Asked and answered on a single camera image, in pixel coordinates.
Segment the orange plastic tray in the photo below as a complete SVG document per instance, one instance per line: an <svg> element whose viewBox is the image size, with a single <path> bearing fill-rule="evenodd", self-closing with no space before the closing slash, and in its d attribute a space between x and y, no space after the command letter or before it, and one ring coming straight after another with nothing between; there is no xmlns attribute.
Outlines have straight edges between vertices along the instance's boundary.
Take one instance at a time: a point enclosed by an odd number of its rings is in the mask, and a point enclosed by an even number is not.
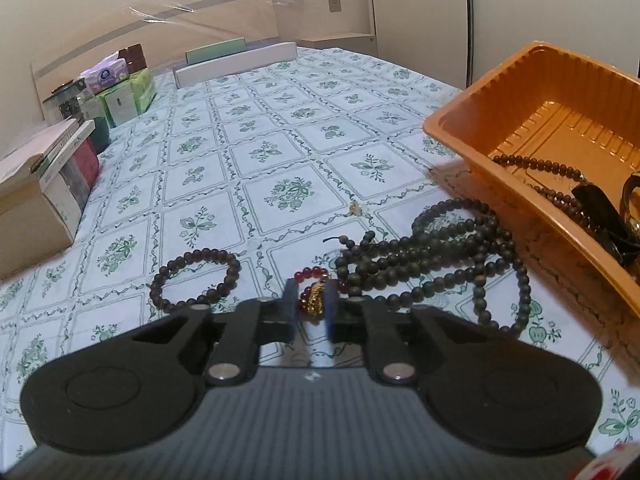
<svg viewBox="0 0 640 480"><path fill-rule="evenodd" d="M423 130L526 203L639 309L634 276L559 198L585 177L620 204L624 182L639 171L638 78L535 41L428 116Z"/></svg>

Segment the black wrist watch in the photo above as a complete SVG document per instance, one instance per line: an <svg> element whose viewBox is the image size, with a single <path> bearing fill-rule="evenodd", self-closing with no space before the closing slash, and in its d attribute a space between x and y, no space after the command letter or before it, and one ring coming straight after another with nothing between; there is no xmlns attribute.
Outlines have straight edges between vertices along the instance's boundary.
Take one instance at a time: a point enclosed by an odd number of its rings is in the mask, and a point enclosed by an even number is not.
<svg viewBox="0 0 640 480"><path fill-rule="evenodd" d="M631 195L638 187L639 173L634 172L624 182L618 206L585 177L572 189L596 240L629 274L639 262L639 220L630 211Z"/></svg>

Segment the small gold earring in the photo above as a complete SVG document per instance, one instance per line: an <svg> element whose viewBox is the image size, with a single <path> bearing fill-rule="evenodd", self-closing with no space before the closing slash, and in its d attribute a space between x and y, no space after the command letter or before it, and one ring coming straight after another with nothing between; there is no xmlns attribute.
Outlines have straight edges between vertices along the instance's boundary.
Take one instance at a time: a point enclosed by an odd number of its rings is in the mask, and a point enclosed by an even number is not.
<svg viewBox="0 0 640 480"><path fill-rule="evenodd" d="M360 217L362 215L361 206L357 202L351 202L349 205L349 212L356 217Z"/></svg>

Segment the floral patterned bed sheet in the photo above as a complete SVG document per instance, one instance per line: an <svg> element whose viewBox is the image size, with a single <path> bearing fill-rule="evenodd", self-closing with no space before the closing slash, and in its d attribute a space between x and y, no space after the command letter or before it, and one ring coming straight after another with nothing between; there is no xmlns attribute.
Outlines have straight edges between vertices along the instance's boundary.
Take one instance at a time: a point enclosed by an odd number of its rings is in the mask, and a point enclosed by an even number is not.
<svg viewBox="0 0 640 480"><path fill-rule="evenodd" d="M513 230L532 286L522 338L597 378L589 444L639 437L639 324L572 246L427 136L456 89L344 50L177 89L156 78L151 108L114 129L72 247L1 284L1 465L34 445L18 398L41 365L153 321L158 268L189 249L242 263L221 310L277 296L295 272L332 269L339 235L396 238L429 206L491 205ZM357 202L362 215L349 212Z"/></svg>

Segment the dark green cup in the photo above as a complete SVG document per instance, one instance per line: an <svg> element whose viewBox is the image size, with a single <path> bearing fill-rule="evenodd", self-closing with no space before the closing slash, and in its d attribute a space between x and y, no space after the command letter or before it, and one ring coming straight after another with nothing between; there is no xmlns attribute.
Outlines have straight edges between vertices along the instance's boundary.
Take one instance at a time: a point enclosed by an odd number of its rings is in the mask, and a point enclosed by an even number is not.
<svg viewBox="0 0 640 480"><path fill-rule="evenodd" d="M97 155L103 153L111 144L110 126L107 120L100 116L93 118L94 130L90 133L89 141Z"/></svg>

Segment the beige cardboard box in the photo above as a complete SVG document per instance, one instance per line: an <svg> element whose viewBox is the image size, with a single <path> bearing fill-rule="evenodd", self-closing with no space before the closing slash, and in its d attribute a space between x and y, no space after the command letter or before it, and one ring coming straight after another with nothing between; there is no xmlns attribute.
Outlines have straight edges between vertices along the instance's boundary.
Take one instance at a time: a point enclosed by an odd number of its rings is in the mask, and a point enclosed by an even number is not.
<svg viewBox="0 0 640 480"><path fill-rule="evenodd" d="M32 140L39 132L18 148ZM65 220L42 195L32 197L6 212L1 211L2 278L8 278L70 247L82 214L74 214L72 218Z"/></svg>

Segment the books on box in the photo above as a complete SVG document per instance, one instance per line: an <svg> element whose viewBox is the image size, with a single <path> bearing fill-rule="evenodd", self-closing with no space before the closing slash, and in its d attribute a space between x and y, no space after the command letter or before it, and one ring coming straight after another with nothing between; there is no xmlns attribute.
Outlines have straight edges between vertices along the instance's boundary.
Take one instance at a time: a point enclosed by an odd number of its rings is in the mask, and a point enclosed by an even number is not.
<svg viewBox="0 0 640 480"><path fill-rule="evenodd" d="M41 131L1 161L1 210L44 196L65 220L84 212L100 173L92 119L69 119Z"/></svg>

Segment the green tissue box pack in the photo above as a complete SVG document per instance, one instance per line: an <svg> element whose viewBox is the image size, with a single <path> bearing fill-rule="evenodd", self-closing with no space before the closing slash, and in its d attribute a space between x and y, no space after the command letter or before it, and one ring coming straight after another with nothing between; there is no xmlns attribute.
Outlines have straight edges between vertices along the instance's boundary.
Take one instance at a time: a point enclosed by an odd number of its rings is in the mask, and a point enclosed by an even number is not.
<svg viewBox="0 0 640 480"><path fill-rule="evenodd" d="M156 96L154 79L148 68L139 70L96 97L111 128L145 113Z"/></svg>

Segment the long white box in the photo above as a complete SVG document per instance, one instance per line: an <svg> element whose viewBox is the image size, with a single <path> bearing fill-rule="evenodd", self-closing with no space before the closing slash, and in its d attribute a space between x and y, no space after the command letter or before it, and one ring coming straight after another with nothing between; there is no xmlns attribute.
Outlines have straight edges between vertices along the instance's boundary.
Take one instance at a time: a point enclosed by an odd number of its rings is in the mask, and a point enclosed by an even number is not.
<svg viewBox="0 0 640 480"><path fill-rule="evenodd" d="M274 63L295 61L295 42L280 42L179 68L174 71L176 87L189 88L201 82L257 70Z"/></svg>

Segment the green flat box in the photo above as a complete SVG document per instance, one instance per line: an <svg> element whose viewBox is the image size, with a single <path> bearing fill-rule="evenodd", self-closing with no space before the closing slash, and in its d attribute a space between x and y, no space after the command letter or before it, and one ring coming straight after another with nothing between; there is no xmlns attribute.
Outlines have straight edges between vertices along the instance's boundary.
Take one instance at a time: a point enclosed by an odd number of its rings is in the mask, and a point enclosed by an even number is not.
<svg viewBox="0 0 640 480"><path fill-rule="evenodd" d="M223 58L227 55L237 54L246 50L246 40L244 38L233 38L224 41L206 44L186 51L186 64L194 65L216 58Z"/></svg>

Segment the beige nightstand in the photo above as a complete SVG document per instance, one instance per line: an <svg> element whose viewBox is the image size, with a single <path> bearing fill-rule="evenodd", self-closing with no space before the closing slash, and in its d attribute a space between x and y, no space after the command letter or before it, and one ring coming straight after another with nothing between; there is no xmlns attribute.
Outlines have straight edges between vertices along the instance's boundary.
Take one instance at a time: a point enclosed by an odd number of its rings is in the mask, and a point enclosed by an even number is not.
<svg viewBox="0 0 640 480"><path fill-rule="evenodd" d="M370 56L378 55L376 37L374 35L362 34L361 32L343 32L342 34L333 36L298 38L295 42L299 47L304 48L318 50L339 48Z"/></svg>

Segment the purple tissue pack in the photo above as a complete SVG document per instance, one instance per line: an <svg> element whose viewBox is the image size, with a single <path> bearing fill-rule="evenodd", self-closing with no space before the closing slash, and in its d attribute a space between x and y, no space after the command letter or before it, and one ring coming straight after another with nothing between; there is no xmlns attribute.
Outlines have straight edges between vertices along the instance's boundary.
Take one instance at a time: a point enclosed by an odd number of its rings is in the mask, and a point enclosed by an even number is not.
<svg viewBox="0 0 640 480"><path fill-rule="evenodd" d="M98 94L128 79L129 72L126 60L115 58L111 61L99 62L88 70L84 70L80 76L87 88L93 94Z"/></svg>

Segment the sliding wardrobe doors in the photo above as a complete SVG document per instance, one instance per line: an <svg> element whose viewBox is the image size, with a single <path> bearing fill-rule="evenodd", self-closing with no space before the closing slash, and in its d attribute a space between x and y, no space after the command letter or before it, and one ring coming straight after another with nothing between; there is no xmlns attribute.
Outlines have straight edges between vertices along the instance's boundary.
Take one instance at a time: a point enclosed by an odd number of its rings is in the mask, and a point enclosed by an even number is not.
<svg viewBox="0 0 640 480"><path fill-rule="evenodd" d="M639 0L372 0L378 55L458 88L545 41L639 73Z"/></svg>

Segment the wooden bed headboard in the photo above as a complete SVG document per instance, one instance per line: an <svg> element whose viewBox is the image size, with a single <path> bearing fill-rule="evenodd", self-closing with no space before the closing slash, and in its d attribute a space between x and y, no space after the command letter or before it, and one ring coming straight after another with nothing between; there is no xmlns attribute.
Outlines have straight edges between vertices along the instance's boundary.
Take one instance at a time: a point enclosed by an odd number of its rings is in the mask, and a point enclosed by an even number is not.
<svg viewBox="0 0 640 480"><path fill-rule="evenodd" d="M30 62L39 105L107 55L140 44L151 69L218 41L279 37L272 0L138 0L83 25L66 24Z"/></svg>

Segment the wall socket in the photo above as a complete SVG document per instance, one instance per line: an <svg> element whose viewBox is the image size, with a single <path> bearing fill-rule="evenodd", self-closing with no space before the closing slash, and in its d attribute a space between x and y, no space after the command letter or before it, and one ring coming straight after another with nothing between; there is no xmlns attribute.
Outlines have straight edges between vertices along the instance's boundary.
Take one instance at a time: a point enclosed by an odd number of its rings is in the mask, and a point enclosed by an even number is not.
<svg viewBox="0 0 640 480"><path fill-rule="evenodd" d="M332 13L341 12L341 10L342 10L341 0L330 0L329 1L329 10Z"/></svg>

